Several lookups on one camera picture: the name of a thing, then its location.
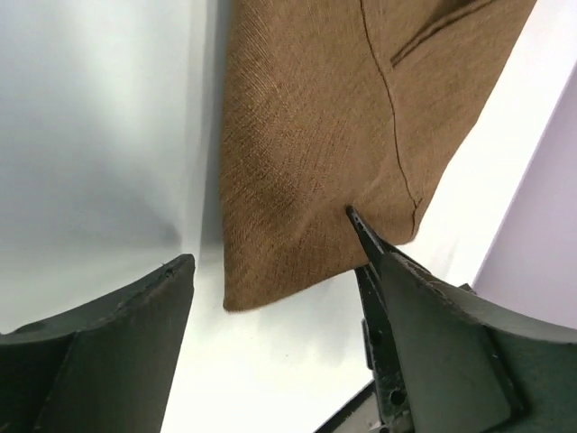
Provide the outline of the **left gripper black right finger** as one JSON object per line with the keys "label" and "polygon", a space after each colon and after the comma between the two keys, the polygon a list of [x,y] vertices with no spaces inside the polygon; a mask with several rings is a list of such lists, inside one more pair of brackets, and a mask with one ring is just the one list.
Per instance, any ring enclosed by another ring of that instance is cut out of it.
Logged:
{"label": "left gripper black right finger", "polygon": [[573,432],[576,333],[438,278],[346,214],[379,432]]}

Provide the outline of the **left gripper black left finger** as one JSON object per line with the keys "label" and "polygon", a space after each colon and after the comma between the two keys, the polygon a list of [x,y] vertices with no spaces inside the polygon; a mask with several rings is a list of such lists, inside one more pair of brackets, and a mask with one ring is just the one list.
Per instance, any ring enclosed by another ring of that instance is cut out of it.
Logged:
{"label": "left gripper black left finger", "polygon": [[138,281],[1,337],[1,430],[158,432],[194,295],[182,254]]}

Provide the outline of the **brown cloth napkin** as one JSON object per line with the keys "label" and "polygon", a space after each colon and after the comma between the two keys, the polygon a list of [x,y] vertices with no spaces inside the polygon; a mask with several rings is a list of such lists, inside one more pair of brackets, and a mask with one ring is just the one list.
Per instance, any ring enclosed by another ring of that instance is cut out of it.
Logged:
{"label": "brown cloth napkin", "polygon": [[531,1],[236,1],[220,200],[224,307],[366,263],[345,209],[412,241]]}

